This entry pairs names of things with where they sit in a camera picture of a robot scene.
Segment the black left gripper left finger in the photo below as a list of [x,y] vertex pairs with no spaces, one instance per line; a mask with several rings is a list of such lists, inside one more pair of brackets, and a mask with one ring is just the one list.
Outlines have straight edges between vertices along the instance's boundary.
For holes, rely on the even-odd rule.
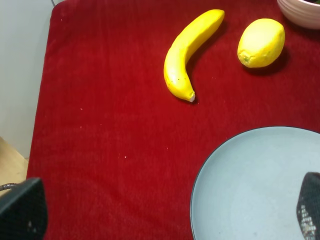
[[43,240],[48,226],[45,190],[39,177],[0,186],[0,238]]

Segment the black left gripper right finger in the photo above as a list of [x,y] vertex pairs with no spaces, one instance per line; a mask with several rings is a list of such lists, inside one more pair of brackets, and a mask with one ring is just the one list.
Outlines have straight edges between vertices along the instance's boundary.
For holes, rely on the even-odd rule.
[[307,172],[296,205],[298,224],[305,240],[320,240],[320,173]]

